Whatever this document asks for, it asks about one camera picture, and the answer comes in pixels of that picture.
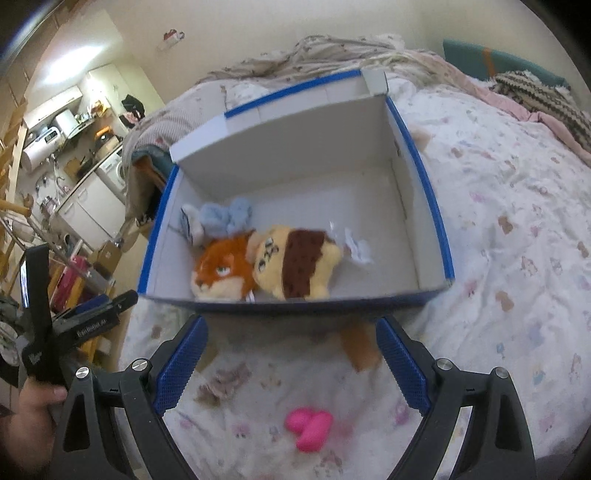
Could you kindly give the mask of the left hand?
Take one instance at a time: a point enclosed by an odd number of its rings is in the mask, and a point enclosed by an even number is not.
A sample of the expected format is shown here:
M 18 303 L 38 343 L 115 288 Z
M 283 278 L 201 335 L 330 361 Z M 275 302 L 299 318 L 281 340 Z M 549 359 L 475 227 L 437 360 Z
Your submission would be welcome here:
M 67 397 L 63 386 L 29 377 L 18 411 L 1 418 L 1 478 L 43 479 L 52 458 L 55 423 L 49 412 Z

